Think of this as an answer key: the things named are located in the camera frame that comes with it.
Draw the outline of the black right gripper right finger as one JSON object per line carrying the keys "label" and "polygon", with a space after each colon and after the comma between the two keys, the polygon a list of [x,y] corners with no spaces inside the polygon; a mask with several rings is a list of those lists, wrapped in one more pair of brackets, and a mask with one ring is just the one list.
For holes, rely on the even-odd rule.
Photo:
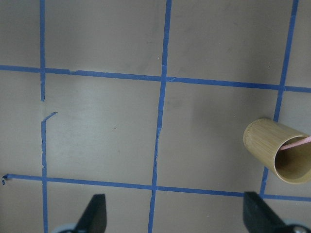
{"label": "black right gripper right finger", "polygon": [[244,192],[243,223],[249,233],[289,233],[290,229],[256,192]]}

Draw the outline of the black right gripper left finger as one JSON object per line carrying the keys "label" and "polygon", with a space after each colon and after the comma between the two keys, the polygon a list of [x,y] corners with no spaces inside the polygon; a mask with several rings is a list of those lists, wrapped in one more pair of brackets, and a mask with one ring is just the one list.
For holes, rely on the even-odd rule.
{"label": "black right gripper left finger", "polygon": [[107,213],[105,194],[95,194],[76,224],[75,232],[104,233],[106,227]]}

